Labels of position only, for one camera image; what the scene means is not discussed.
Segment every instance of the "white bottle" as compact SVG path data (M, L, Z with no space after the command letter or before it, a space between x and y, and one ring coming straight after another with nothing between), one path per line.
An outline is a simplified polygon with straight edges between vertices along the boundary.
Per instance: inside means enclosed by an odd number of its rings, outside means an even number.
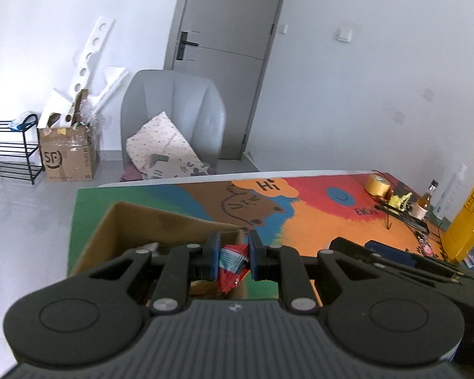
M446 189L441 195L441 199L439 200L437 206L434 209L434 215L438 219L443 220L444 214L451 207L456 193L460 189L462 182L464 182L466 170L467 167L464 164L460 164L458 170L455 171L451 176L451 179L449 180Z

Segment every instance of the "cardboard box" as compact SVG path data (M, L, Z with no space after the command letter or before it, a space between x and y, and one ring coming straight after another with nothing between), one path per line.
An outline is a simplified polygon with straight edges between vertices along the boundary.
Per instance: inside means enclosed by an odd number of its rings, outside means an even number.
M243 244L244 233L239 226L174 214L129 202L112 205L96 231L84 247L71 275L105 263L132 248L152 242L173 248L178 245L204 244L212 231L222 232L221 244ZM215 297L215 281L191 284L192 296ZM245 298L246 288L241 283L231 291L232 298Z
M39 129L40 151L49 181L91 181L96 152L89 126Z

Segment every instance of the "light switch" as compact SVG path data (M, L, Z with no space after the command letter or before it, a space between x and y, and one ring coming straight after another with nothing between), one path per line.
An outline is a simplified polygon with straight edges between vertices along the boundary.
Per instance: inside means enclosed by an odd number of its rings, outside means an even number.
M337 38L339 41L344 43L350 43L353 38L353 30L349 27L342 27L339 29L339 37Z

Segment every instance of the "brown cartoon animal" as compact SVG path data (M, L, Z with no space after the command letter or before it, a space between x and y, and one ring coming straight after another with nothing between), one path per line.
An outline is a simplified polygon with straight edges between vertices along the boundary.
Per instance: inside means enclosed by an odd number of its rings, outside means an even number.
M179 184L205 209L207 215L219 222L239 225L246 229L265 225L273 213L284 212L272 199L231 182Z

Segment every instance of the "small glass bottle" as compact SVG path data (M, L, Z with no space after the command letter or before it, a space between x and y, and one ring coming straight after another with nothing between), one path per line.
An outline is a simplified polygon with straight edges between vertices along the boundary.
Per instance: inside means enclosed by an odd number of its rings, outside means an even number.
M428 191L425 192L423 196L418 198L418 200L412 204L411 216L419 219L420 221L423 220L425 215L427 214L428 210L430 209L430 200L432 199L432 194L435 191L435 188L439 183L435 180L432 181Z

